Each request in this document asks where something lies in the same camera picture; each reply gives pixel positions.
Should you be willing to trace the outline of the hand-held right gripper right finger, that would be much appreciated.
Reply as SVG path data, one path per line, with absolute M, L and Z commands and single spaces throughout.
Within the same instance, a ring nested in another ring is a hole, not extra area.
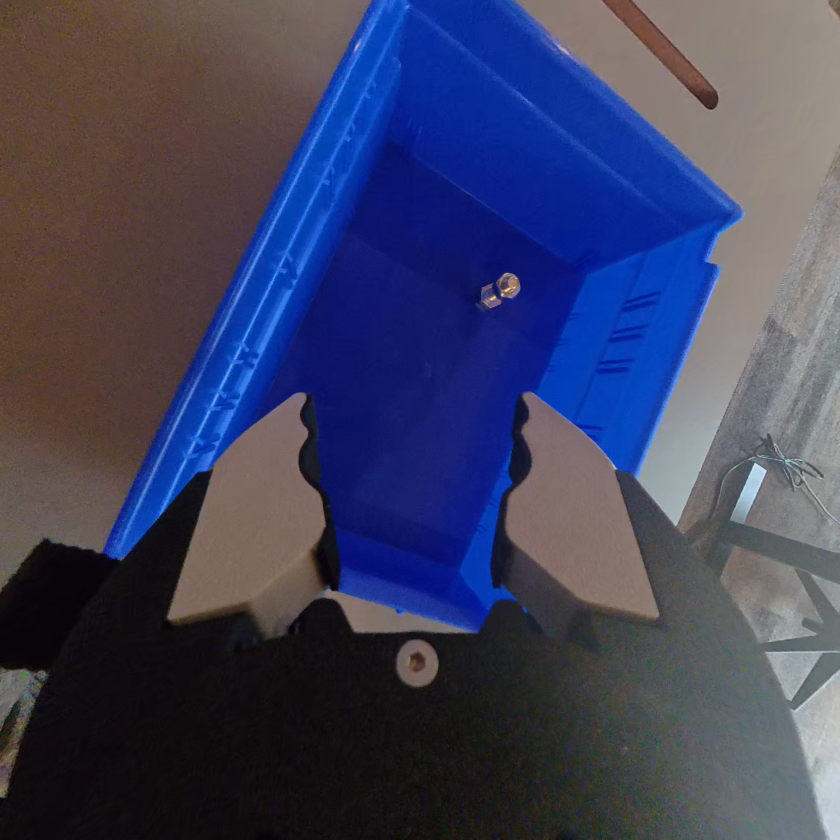
M 656 624 L 658 604 L 613 462 L 533 392 L 517 399 L 511 438 L 511 483 L 490 556 L 494 587 L 549 637 L 567 637 L 591 614 Z

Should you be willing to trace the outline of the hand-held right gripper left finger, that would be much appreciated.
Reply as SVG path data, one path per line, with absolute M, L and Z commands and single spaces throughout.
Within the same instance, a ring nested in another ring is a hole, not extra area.
M 276 637 L 338 590 L 340 576 L 314 400 L 299 392 L 217 460 L 167 619 L 186 626 L 246 616 L 260 637 Z

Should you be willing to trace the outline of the blue plastic bin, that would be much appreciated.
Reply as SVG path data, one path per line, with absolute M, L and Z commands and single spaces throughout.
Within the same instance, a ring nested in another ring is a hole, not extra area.
M 518 4 L 372 2 L 106 553 L 305 392 L 342 589 L 477 628 L 517 398 L 636 474 L 741 214 Z

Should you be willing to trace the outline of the silver threaded bolt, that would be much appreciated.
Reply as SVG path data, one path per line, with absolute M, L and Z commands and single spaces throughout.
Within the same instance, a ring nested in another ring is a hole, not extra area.
M 519 295 L 522 288 L 519 277 L 511 272 L 502 274 L 497 280 L 489 284 L 492 283 L 496 284 L 498 288 L 498 292 L 500 294 L 500 297 L 502 298 L 501 305 L 505 301 L 509 301 L 516 298 Z

